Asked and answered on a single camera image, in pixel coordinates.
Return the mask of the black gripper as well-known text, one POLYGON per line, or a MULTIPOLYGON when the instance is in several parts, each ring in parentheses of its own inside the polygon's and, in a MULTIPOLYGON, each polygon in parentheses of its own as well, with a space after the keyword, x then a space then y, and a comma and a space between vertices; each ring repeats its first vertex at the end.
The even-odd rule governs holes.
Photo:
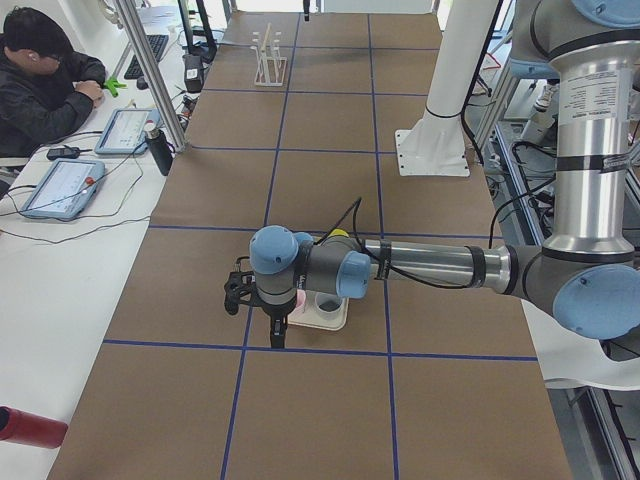
POLYGON ((260 292, 263 310, 272 319, 270 324, 270 345, 273 349, 284 349, 288 315, 295 309, 295 293, 285 292, 273 295, 260 292))

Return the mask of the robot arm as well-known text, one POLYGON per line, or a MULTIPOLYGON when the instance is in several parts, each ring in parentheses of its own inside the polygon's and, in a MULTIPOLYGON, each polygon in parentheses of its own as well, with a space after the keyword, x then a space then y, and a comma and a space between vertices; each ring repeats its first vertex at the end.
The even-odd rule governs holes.
POLYGON ((623 234, 629 103, 639 58, 635 1, 521 1, 513 72, 558 79, 553 227, 538 247, 411 244, 281 226, 257 231, 249 271, 235 269, 225 307, 261 308, 273 347, 285 344, 301 291, 360 298, 371 280, 446 290, 489 288, 524 299, 580 336, 609 340, 639 324, 639 273, 623 234))

